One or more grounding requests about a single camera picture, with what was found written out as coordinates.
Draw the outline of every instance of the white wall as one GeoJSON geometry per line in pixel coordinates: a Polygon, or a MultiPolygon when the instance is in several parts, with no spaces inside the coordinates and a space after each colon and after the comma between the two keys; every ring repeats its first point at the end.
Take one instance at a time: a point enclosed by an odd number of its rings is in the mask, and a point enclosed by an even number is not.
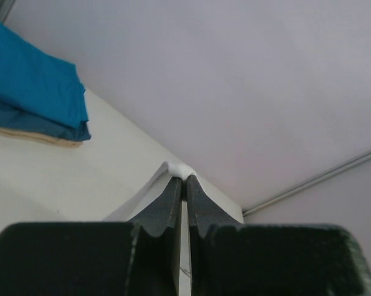
{"type": "Polygon", "coordinates": [[[359,241],[371,267],[371,161],[245,218],[249,223],[333,223],[359,241]]]}
{"type": "MultiPolygon", "coordinates": [[[[19,219],[14,211],[20,207],[6,210],[13,207],[9,199],[16,198],[42,208],[47,219],[101,220],[133,196],[162,162],[177,160],[95,94],[87,90],[85,97],[92,139],[77,149],[0,137],[0,227],[35,219],[27,214],[19,219]]],[[[200,181],[214,201],[243,219],[236,203],[200,181]]]]}

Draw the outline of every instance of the stack of folded clothes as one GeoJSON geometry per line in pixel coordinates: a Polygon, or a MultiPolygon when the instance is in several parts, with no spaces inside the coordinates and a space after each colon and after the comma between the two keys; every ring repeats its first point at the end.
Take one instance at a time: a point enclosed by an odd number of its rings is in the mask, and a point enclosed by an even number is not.
{"type": "Polygon", "coordinates": [[[0,23],[0,134],[65,147],[89,140],[85,88],[75,65],[0,23]]]}

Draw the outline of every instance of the blue fabric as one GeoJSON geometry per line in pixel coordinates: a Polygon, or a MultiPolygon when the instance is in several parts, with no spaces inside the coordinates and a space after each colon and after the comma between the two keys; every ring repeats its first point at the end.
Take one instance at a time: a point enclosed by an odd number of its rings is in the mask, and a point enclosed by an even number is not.
{"type": "Polygon", "coordinates": [[[80,123],[78,128],[72,128],[9,106],[1,101],[0,128],[40,133],[75,142],[81,142],[91,138],[86,122],[80,123]]]}
{"type": "Polygon", "coordinates": [[[49,56],[0,23],[0,101],[78,129],[88,121],[75,65],[49,56]]]}

